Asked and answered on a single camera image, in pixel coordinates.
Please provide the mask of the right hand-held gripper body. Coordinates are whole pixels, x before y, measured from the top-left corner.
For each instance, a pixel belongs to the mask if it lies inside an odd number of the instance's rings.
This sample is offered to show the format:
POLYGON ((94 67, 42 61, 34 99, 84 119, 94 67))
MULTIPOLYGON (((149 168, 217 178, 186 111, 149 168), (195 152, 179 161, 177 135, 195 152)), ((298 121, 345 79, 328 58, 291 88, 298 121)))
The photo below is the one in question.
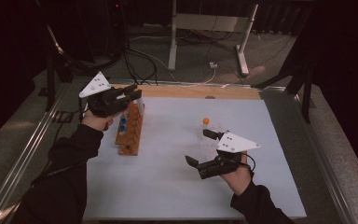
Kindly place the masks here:
POLYGON ((231 132, 224 132, 217 144, 217 156, 211 161, 199 163, 197 170, 200 178, 206 179, 236 171, 241 165, 241 154, 257 148, 260 148, 260 145, 254 141, 231 132))

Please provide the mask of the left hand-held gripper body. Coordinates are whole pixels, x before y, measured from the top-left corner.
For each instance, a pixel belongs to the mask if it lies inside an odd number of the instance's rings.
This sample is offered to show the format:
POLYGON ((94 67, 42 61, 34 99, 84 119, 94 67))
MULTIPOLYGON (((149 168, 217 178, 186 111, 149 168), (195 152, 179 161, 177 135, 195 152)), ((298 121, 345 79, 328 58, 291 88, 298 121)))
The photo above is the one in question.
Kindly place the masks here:
POLYGON ((123 89, 115 89, 102 72, 95 77, 78 94, 87 99, 87 109, 100 118, 107 118, 128 108, 129 98, 123 89))

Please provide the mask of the clear plastic tube rack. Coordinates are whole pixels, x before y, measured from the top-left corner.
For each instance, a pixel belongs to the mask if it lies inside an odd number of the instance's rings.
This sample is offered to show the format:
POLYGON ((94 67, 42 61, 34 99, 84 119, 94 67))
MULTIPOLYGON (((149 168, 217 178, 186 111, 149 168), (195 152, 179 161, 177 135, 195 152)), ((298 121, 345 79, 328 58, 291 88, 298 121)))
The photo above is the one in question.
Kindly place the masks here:
POLYGON ((212 139, 210 137, 204 136, 203 135, 204 129, 211 130, 215 133, 223 133, 225 131, 225 129, 221 126, 220 123, 212 122, 208 125, 201 124, 199 126, 197 136, 200 145, 199 156, 198 156, 200 163, 211 161, 217 156, 216 149, 217 149, 217 144, 219 142, 218 139, 212 139))

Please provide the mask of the wooden test tube rack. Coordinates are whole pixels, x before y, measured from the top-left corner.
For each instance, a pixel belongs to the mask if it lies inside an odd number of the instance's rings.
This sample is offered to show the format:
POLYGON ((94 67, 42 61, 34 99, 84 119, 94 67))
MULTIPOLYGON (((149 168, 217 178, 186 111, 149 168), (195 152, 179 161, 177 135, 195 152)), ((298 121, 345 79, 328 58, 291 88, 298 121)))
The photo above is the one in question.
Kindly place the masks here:
POLYGON ((121 113, 121 118, 127 118, 126 132, 120 135, 117 128, 115 144, 118 146, 118 154, 126 156, 137 156, 140 146, 141 132, 144 116, 140 116, 136 100, 129 104, 129 107, 121 113))

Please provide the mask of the person's left hand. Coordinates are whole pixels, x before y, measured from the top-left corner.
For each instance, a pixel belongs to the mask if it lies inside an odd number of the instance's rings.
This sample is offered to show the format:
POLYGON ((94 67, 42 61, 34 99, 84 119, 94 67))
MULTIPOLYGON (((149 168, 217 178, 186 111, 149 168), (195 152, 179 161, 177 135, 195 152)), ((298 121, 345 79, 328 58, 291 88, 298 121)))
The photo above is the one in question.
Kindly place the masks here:
POLYGON ((87 111, 83 115, 81 124, 91 127, 97 131, 106 131, 114 122, 114 118, 118 116, 118 113, 108 116, 106 118, 95 116, 91 111, 87 111))

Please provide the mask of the person's right hand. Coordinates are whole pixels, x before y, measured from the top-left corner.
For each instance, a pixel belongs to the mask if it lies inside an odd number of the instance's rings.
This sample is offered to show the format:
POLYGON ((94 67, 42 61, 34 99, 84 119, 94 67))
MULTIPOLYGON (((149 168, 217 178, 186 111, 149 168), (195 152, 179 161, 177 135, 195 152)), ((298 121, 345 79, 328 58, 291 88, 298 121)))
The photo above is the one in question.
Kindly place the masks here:
POLYGON ((252 180, 250 168, 247 164, 247 154, 241 154, 241 165, 236 171, 221 175, 221 177, 226 181, 235 195, 240 196, 244 193, 252 180))

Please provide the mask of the white table mat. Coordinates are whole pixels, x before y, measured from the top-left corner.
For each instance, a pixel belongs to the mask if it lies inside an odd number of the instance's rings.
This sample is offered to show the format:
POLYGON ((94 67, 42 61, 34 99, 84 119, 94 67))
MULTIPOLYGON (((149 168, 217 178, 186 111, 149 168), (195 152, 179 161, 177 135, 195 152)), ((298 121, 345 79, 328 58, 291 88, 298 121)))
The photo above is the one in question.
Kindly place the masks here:
POLYGON ((218 177, 201 179, 186 157, 200 150, 203 119, 256 142, 255 183, 266 186, 276 206, 293 218, 306 215, 266 104, 262 100, 146 97, 139 152, 117 152, 117 126, 105 132, 99 154, 88 162, 84 217, 122 219, 239 219, 232 192, 218 177))

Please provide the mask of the black metal stand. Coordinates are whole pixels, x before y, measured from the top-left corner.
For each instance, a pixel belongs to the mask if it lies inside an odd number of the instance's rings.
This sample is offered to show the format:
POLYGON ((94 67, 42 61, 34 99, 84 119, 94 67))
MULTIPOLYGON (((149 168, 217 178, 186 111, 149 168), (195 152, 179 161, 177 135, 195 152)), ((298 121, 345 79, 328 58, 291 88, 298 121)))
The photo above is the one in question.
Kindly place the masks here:
POLYGON ((301 114, 307 123, 310 123, 311 82, 315 57, 318 54, 318 50, 313 46, 314 43, 313 37, 302 31, 296 38, 296 42, 289 51, 278 74, 253 85, 253 88, 265 89, 279 80, 290 77, 285 91, 288 94, 298 94, 300 89, 303 89, 301 114))
POLYGON ((46 62, 47 62, 47 107, 46 110, 50 111, 56 103, 56 81, 55 76, 62 82, 71 82, 74 78, 69 70, 65 68, 67 64, 72 64, 74 67, 81 70, 87 76, 94 77, 97 74, 95 69, 87 67, 85 64, 75 60, 67 54, 59 45, 55 35, 53 34, 49 25, 46 25, 46 62))

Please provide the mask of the dark equipment tower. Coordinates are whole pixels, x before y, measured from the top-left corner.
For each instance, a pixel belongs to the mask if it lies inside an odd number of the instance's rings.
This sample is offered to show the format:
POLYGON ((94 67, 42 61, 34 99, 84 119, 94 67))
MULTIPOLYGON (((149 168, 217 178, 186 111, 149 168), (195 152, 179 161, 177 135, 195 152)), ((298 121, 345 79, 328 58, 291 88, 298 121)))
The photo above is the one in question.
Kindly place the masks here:
POLYGON ((115 60, 126 40, 121 0, 76 0, 80 19, 76 57, 94 63, 97 57, 115 60))

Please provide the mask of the aluminium rail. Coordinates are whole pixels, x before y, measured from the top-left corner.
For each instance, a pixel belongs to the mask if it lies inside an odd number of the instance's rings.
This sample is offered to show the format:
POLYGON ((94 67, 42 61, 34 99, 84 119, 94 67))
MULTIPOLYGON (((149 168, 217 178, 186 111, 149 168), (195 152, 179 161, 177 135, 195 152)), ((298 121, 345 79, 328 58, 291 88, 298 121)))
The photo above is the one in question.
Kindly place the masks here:
POLYGON ((69 84, 62 84, 59 87, 56 93, 56 101, 53 103, 50 110, 46 112, 43 118, 38 122, 34 132, 27 142, 27 145, 22 150, 20 156, 17 158, 14 165, 8 172, 5 180, 3 181, 3 184, 0 187, 0 221, 3 219, 2 212, 7 206, 7 202, 11 198, 14 189, 20 182, 22 175, 27 169, 27 166, 34 153, 36 152, 40 142, 43 140, 43 137, 53 120, 54 114, 58 111, 62 97, 68 92, 69 89, 69 84))
POLYGON ((336 175, 334 174, 333 168, 330 165, 329 159, 324 152, 323 145, 319 140, 314 124, 312 122, 307 123, 303 118, 302 100, 296 94, 293 96, 293 101, 295 104, 296 112, 299 115, 302 126, 305 129, 307 138, 310 140, 311 151, 314 154, 316 163, 324 179, 324 183, 329 191, 330 197, 335 205, 335 208, 337 209, 337 213, 342 220, 342 224, 357 224, 353 212, 349 208, 348 202, 344 196, 344 192, 338 184, 336 175))

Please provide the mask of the white metal desk frame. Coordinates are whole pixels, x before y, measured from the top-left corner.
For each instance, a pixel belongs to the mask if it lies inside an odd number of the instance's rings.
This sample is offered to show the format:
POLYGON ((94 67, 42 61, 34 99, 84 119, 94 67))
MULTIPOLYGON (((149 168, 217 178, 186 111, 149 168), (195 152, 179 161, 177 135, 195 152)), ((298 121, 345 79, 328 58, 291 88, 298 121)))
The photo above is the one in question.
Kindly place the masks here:
POLYGON ((251 33, 253 23, 255 21, 255 14, 258 10, 258 4, 252 3, 250 5, 250 12, 246 17, 231 17, 219 15, 204 15, 204 14, 185 14, 177 12, 177 0, 172 0, 172 37, 171 47, 169 53, 168 70, 174 71, 176 67, 176 31, 177 29, 185 30, 206 30, 217 32, 243 32, 242 40, 236 46, 236 54, 241 70, 241 75, 247 77, 250 74, 246 59, 245 47, 251 33))

